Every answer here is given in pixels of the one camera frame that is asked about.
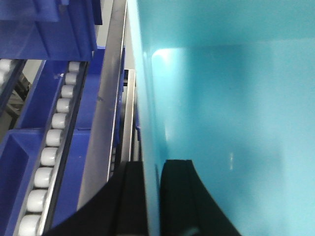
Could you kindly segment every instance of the stainless steel guide rail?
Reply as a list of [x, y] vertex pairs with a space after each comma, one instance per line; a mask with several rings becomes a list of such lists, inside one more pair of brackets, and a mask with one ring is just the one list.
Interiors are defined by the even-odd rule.
[[78, 208], [108, 181], [126, 24], [126, 0], [114, 0]]
[[135, 86], [135, 71], [129, 70], [121, 161], [131, 161], [132, 157]]

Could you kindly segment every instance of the blue plastic crate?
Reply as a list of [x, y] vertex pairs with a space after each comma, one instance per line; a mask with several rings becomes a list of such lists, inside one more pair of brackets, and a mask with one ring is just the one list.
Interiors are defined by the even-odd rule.
[[87, 61], [97, 49], [98, 0], [4, 0], [0, 16], [0, 58]]
[[13, 235], [43, 130], [10, 130], [0, 144], [0, 235]]

